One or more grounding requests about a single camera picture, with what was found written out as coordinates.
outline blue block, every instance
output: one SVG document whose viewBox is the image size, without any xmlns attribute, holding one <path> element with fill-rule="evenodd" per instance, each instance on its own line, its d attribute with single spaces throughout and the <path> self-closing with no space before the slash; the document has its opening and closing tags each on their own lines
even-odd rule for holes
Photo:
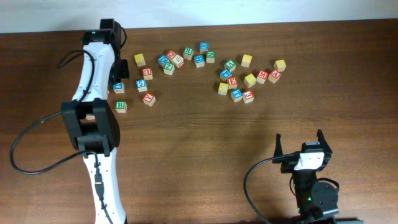
<svg viewBox="0 0 398 224">
<path fill-rule="evenodd" d="M 229 78 L 232 76 L 232 73 L 228 69 L 224 69 L 221 73 L 221 76 L 223 76 L 225 79 Z"/>
<path fill-rule="evenodd" d="M 196 63 L 205 62 L 205 58 L 203 57 L 203 55 L 195 56 L 195 62 L 196 62 Z"/>
<path fill-rule="evenodd" d="M 136 81 L 136 84 L 137 84 L 137 88 L 142 88 L 142 87 L 147 86 L 147 83 L 145 82 L 145 80 L 138 80 L 138 81 Z"/>
<path fill-rule="evenodd" d="M 234 96 L 235 99 L 238 99 L 243 96 L 242 91 L 240 89 L 232 91 L 232 95 Z"/>
</svg>

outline black wire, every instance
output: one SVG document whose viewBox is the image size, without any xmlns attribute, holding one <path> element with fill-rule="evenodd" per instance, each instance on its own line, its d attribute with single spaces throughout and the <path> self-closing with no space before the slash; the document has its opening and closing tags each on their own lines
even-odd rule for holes
<svg viewBox="0 0 398 224">
<path fill-rule="evenodd" d="M 120 27 L 120 28 L 122 28 L 122 30 L 123 30 L 123 33 L 124 33 L 124 41 L 123 41 L 123 43 L 120 45 L 120 49 L 122 49 L 122 48 L 123 48 L 123 46 L 124 46 L 124 44 L 126 43 L 126 40 L 127 40 L 127 34 L 126 34 L 126 31 L 124 30 L 124 28 L 123 28 L 123 27 Z"/>
<path fill-rule="evenodd" d="M 257 166 L 259 166 L 259 165 L 261 165 L 261 164 L 263 164 L 263 163 L 272 161 L 272 160 L 274 160 L 274 159 L 281 159 L 281 158 L 284 158 L 284 157 L 289 157 L 289 156 L 291 156 L 291 155 L 292 155 L 292 154 L 286 154 L 286 155 L 283 155 L 283 156 L 277 156 L 277 157 L 272 157 L 272 158 L 264 159 L 263 161 L 260 161 L 260 162 L 256 163 L 254 166 L 252 166 L 252 167 L 249 169 L 249 171 L 246 173 L 246 175 L 244 176 L 244 180 L 243 180 L 243 191 L 244 191 L 244 194 L 245 194 L 245 196 L 246 196 L 246 199 L 248 200 L 248 202 L 249 202 L 250 206 L 253 208 L 253 210 L 260 216 L 260 218 L 261 218 L 266 224 L 272 224 L 272 223 L 271 223 L 270 221 L 268 221 L 268 219 L 256 208 L 256 206 L 254 206 L 252 200 L 251 200 L 250 197 L 249 197 L 248 190 L 247 190 L 247 188 L 246 188 L 246 182 L 247 182 L 247 180 L 248 180 L 249 174 L 250 174 Z"/>
</svg>

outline alphabet block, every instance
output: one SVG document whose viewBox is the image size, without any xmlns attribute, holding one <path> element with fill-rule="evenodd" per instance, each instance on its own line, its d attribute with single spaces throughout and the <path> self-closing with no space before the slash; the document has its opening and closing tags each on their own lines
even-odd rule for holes
<svg viewBox="0 0 398 224">
<path fill-rule="evenodd" d="M 116 106 L 114 108 L 118 113 L 127 112 L 127 104 L 125 101 L 117 101 Z"/>
<path fill-rule="evenodd" d="M 282 76 L 282 74 L 280 72 L 278 72 L 277 70 L 273 70 L 269 74 L 268 80 L 271 81 L 272 83 L 275 83 L 276 81 L 278 81 L 280 79 L 281 76 Z"/>
<path fill-rule="evenodd" d="M 117 83 L 113 85 L 113 91 L 115 93 L 124 93 L 124 84 L 123 82 Z"/>
<path fill-rule="evenodd" d="M 246 68 L 249 68 L 252 58 L 253 58 L 252 56 L 244 54 L 243 58 L 242 58 L 242 64 L 241 65 L 246 67 Z"/>
<path fill-rule="evenodd" d="M 144 66 L 145 65 L 145 60 L 144 60 L 144 55 L 143 54 L 137 54 L 134 56 L 136 59 L 137 66 Z"/>
<path fill-rule="evenodd" d="M 268 78 L 268 72 L 266 71 L 260 71 L 259 74 L 257 75 L 257 82 L 264 84 L 264 82 L 267 80 Z"/>
<path fill-rule="evenodd" d="M 192 56 L 193 56 L 193 49 L 186 47 L 184 50 L 184 55 L 183 57 L 187 60 L 192 60 Z"/>
<path fill-rule="evenodd" d="M 143 97 L 142 100 L 144 101 L 144 103 L 146 105 L 149 105 L 149 106 L 152 106 L 156 101 L 155 96 L 150 93 L 145 94 L 145 96 Z"/>
<path fill-rule="evenodd" d="M 243 93 L 243 101 L 244 103 L 250 103 L 254 100 L 254 94 L 251 90 L 245 91 Z"/>
<path fill-rule="evenodd" d="M 218 94 L 225 96 L 227 92 L 228 92 L 228 84 L 220 83 L 220 87 L 218 87 Z"/>
<path fill-rule="evenodd" d="M 228 69 L 230 72 L 233 72 L 233 70 L 236 68 L 236 64 L 232 60 L 229 60 L 225 63 L 224 68 Z"/>
<path fill-rule="evenodd" d="M 278 60 L 274 64 L 274 69 L 278 72 L 283 72 L 286 68 L 285 60 Z"/>
<path fill-rule="evenodd" d="M 154 79 L 154 77 L 152 75 L 152 69 L 151 68 L 142 69 L 142 76 L 144 77 L 145 80 Z"/>
<path fill-rule="evenodd" d="M 145 80 L 136 81 L 138 92 L 147 91 L 147 83 Z"/>
<path fill-rule="evenodd" d="M 248 88 L 254 86 L 256 84 L 256 78 L 254 78 L 254 75 L 250 74 L 244 77 L 244 84 L 246 84 Z"/>
</svg>

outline wooden block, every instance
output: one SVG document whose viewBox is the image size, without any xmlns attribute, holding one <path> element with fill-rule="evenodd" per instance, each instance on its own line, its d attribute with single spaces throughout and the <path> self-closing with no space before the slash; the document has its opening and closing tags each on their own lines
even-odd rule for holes
<svg viewBox="0 0 398 224">
<path fill-rule="evenodd" d="M 242 58 L 242 66 L 244 66 L 244 67 L 246 67 L 246 68 L 249 68 L 249 66 L 250 66 L 250 62 L 251 62 L 251 59 L 252 59 L 253 57 L 252 56 L 250 56 L 250 55 L 243 55 L 243 58 Z"/>
<path fill-rule="evenodd" d="M 208 42 L 200 42 L 199 53 L 202 54 L 208 50 L 209 50 L 209 43 Z"/>
<path fill-rule="evenodd" d="M 285 60 L 278 60 L 274 64 L 274 69 L 278 72 L 283 72 L 286 68 Z"/>
<path fill-rule="evenodd" d="M 245 91 L 243 93 L 243 101 L 244 103 L 250 103 L 254 100 L 254 94 L 251 90 Z"/>
<path fill-rule="evenodd" d="M 159 65 L 164 68 L 164 65 L 166 63 L 170 62 L 170 59 L 168 57 L 166 57 L 166 55 L 162 55 L 159 59 L 157 59 L 157 61 L 159 62 Z"/>
<path fill-rule="evenodd" d="M 142 100 L 144 101 L 144 103 L 146 105 L 149 105 L 149 106 L 152 106 L 156 101 L 155 96 L 150 93 L 145 94 L 145 96 L 143 97 Z"/>
<path fill-rule="evenodd" d="M 220 86 L 218 87 L 218 94 L 225 96 L 227 92 L 228 92 L 228 84 L 220 83 Z"/>
<path fill-rule="evenodd" d="M 184 55 L 183 57 L 187 60 L 192 60 L 192 56 L 193 56 L 193 49 L 186 47 L 184 50 Z"/>
<path fill-rule="evenodd" d="M 227 78 L 231 77 L 232 73 L 228 70 L 228 69 L 224 69 L 221 73 L 220 73 L 220 78 L 223 82 L 225 82 L 227 80 Z"/>
<path fill-rule="evenodd" d="M 154 77 L 152 75 L 152 69 L 151 68 L 142 69 L 142 76 L 144 77 L 145 80 L 154 79 Z"/>
<path fill-rule="evenodd" d="M 123 82 L 117 83 L 113 85 L 113 91 L 115 93 L 124 93 L 124 84 Z"/>
<path fill-rule="evenodd" d="M 165 74 L 173 75 L 173 72 L 174 72 L 174 65 L 171 64 L 171 63 L 166 63 L 166 64 L 164 65 L 163 71 L 164 71 Z"/>
<path fill-rule="evenodd" d="M 280 72 L 278 72 L 277 70 L 273 70 L 269 74 L 268 80 L 271 81 L 272 83 L 275 83 L 276 81 L 278 81 L 280 79 L 281 76 L 282 76 L 282 74 Z"/>
<path fill-rule="evenodd" d="M 216 52 L 207 51 L 206 52 L 206 63 L 214 63 L 216 58 Z"/>
<path fill-rule="evenodd" d="M 234 90 L 231 92 L 231 98 L 235 103 L 242 100 L 242 97 L 243 97 L 243 94 L 240 89 L 237 89 L 237 90 Z"/>
<path fill-rule="evenodd" d="M 226 82 L 229 85 L 229 87 L 228 87 L 229 90 L 234 90 L 234 89 L 236 89 L 236 87 L 238 87 L 238 79 L 235 77 L 227 78 Z"/>
<path fill-rule="evenodd" d="M 114 108 L 118 113 L 127 112 L 127 104 L 125 101 L 117 101 L 116 106 Z"/>
<path fill-rule="evenodd" d="M 143 54 L 137 54 L 134 56 L 136 59 L 137 66 L 144 66 L 145 65 L 145 60 L 144 60 L 144 55 Z"/>
<path fill-rule="evenodd" d="M 195 56 L 195 65 L 197 68 L 205 66 L 205 58 L 203 58 L 203 55 Z"/>
<path fill-rule="evenodd" d="M 268 78 L 268 72 L 261 70 L 257 75 L 257 82 L 264 84 L 267 78 Z"/>
<path fill-rule="evenodd" d="M 142 92 L 142 91 L 147 91 L 147 83 L 145 82 L 145 80 L 137 80 L 136 81 L 137 84 L 137 89 L 138 92 Z"/>
<path fill-rule="evenodd" d="M 244 77 L 244 84 L 246 84 L 248 88 L 254 86 L 256 84 L 256 78 L 254 77 L 254 75 L 250 74 Z"/>
<path fill-rule="evenodd" d="M 236 64 L 232 60 L 229 60 L 225 63 L 224 68 L 228 69 L 230 72 L 233 72 L 233 70 L 236 68 Z"/>
</svg>

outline wood grain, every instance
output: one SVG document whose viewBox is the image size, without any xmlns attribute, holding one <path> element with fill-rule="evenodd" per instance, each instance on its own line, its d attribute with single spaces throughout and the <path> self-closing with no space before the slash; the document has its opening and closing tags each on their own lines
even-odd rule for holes
<svg viewBox="0 0 398 224">
<path fill-rule="evenodd" d="M 118 180 L 129 223 L 237 223 L 256 221 L 243 194 L 243 177 L 257 161 L 273 155 L 275 134 L 285 152 L 316 140 L 321 128 L 333 159 L 318 174 L 341 185 L 338 217 L 366 223 L 398 220 L 398 21 L 311 22 L 248 26 L 131 29 L 122 49 L 131 79 L 117 114 L 121 128 Z M 0 223 L 93 223 L 90 181 L 81 159 L 38 176 L 9 164 L 13 139 L 35 120 L 70 101 L 82 61 L 55 66 L 80 49 L 82 32 L 0 35 Z M 185 61 L 173 76 L 156 59 L 168 50 L 207 41 L 216 63 L 195 68 Z M 141 71 L 134 54 L 143 53 L 156 97 L 145 105 L 134 81 Z M 253 56 L 237 66 L 238 88 L 252 71 L 271 69 L 285 59 L 286 71 L 274 85 L 251 90 L 245 105 L 217 94 L 225 60 Z M 17 148 L 25 169 L 45 167 L 74 150 L 61 118 L 45 122 Z M 254 203 L 277 220 L 297 215 L 289 175 L 266 164 L 251 175 Z"/>
</svg>

